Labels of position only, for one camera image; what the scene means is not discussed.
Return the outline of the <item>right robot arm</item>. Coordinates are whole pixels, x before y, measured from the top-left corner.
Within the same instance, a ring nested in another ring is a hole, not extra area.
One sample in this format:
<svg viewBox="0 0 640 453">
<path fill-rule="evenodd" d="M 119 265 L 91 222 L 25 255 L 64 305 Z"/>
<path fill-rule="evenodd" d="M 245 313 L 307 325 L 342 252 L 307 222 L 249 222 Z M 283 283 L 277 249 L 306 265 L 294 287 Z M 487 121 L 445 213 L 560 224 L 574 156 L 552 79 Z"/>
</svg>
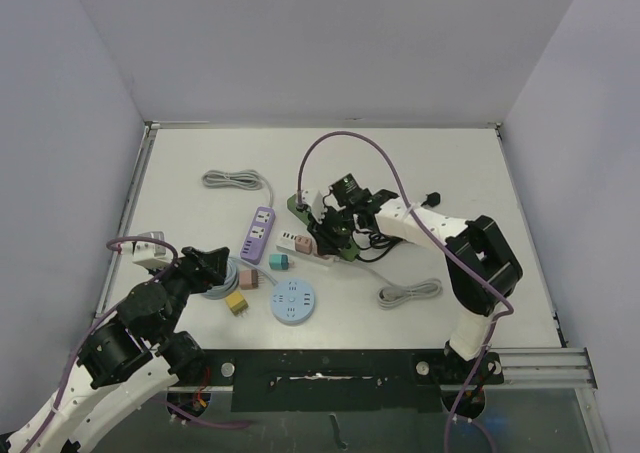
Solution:
<svg viewBox="0 0 640 453">
<path fill-rule="evenodd" d="M 469 381 L 481 369 L 481 351 L 498 304 L 513 293 L 523 270 L 496 222 L 484 215 L 475 220 L 446 216 L 420 203 L 409 204 L 397 193 L 375 193 L 348 174 L 326 195 L 302 190 L 293 197 L 307 231 L 322 256 L 356 261 L 363 250 L 357 235 L 374 236 L 435 247 L 445 256 L 450 284 L 462 307 L 448 341 L 448 375 Z"/>
</svg>

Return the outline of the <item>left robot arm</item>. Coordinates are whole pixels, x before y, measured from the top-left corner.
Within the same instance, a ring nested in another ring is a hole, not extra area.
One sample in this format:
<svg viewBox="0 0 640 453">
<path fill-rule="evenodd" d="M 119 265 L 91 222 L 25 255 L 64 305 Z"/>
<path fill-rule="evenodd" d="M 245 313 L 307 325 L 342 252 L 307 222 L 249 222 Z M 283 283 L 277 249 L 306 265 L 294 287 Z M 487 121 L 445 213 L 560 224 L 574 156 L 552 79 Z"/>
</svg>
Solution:
<svg viewBox="0 0 640 453">
<path fill-rule="evenodd" d="M 137 392 L 155 395 L 200 379 L 204 352 L 177 323 L 188 299 L 224 283 L 229 250 L 185 247 L 87 331 L 57 390 L 22 428 L 1 437 L 4 452 L 59 452 L 86 417 L 120 385 L 141 375 Z"/>
</svg>

